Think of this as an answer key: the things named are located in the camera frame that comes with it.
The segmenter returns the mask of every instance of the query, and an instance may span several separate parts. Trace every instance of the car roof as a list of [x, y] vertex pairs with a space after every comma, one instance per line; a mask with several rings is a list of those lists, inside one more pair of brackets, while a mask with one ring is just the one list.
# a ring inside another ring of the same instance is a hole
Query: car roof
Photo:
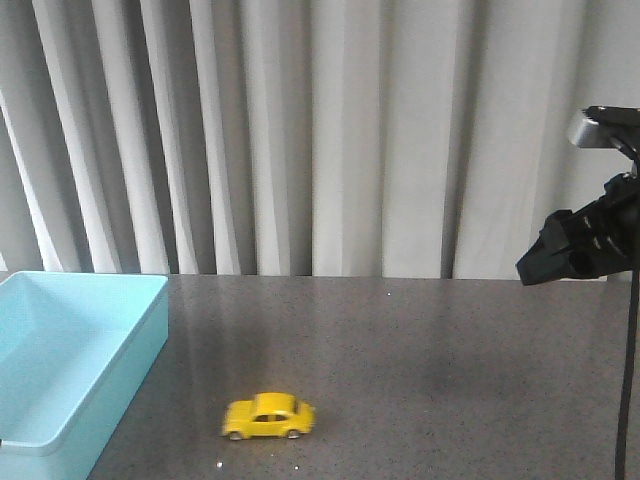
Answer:
[[291, 413], [295, 397], [288, 393], [258, 393], [254, 398], [256, 415], [269, 415], [278, 412]]

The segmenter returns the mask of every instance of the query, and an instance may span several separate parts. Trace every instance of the speckled countertop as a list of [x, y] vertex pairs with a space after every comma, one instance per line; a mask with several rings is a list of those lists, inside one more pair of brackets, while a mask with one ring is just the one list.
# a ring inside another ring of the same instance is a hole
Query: speckled countertop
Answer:
[[[91, 480], [613, 476], [628, 284], [172, 276], [169, 288], [169, 340]], [[220, 438], [227, 403], [266, 390], [313, 404], [315, 430]]]

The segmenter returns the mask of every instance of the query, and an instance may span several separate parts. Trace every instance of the plastic bin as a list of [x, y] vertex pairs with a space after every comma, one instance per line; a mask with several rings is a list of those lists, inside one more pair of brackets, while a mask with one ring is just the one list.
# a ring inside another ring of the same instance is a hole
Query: plastic bin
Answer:
[[168, 336], [167, 279], [0, 284], [0, 479], [86, 479]]

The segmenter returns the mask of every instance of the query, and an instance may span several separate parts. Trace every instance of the toy car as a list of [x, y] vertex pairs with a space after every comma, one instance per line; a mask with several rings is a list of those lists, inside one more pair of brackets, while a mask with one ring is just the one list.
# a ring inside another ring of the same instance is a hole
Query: toy car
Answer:
[[231, 440], [251, 437], [299, 438], [314, 425], [315, 409], [288, 393], [258, 393], [253, 400], [232, 402], [222, 425]]

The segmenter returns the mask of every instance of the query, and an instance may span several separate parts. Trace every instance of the white curtain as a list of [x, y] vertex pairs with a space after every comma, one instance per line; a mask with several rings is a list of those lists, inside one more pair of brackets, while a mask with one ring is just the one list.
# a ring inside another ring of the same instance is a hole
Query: white curtain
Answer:
[[0, 0], [0, 269], [516, 278], [630, 169], [632, 0]]

